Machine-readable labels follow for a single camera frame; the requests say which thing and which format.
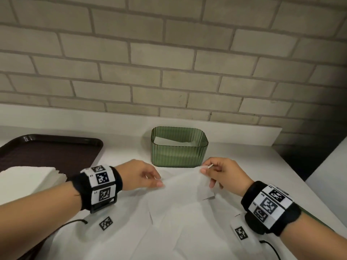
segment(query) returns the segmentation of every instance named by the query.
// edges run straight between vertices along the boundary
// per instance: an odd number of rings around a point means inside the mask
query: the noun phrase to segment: left hand
[[[164,187],[161,176],[153,165],[131,160],[115,167],[123,181],[123,190]]]

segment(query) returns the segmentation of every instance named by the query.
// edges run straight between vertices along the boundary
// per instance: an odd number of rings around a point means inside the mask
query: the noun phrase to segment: wristband
[[[115,204],[117,193],[122,190],[123,182],[118,171],[111,166],[99,165],[83,169],[79,175],[68,179],[80,193],[81,210],[95,213]]]
[[[247,224],[258,234],[280,236],[284,228],[301,215],[301,209],[288,193],[260,181],[249,187],[241,204],[248,212],[245,216]]]

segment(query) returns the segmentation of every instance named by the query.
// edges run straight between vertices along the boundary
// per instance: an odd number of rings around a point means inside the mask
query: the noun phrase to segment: napkin stack
[[[0,205],[64,183],[65,174],[53,167],[11,167],[0,173]]]

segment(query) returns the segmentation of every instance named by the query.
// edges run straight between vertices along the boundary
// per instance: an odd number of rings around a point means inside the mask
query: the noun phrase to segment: fingernail
[[[157,187],[164,187],[165,185],[163,184],[163,182],[157,182]]]

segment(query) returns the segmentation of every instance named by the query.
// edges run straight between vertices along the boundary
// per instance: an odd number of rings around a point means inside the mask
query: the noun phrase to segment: ribbed green container
[[[155,137],[178,142],[197,143],[197,147],[163,146],[154,143]],[[209,142],[205,133],[188,127],[155,127],[151,136],[151,161],[158,167],[194,168],[200,166]]]

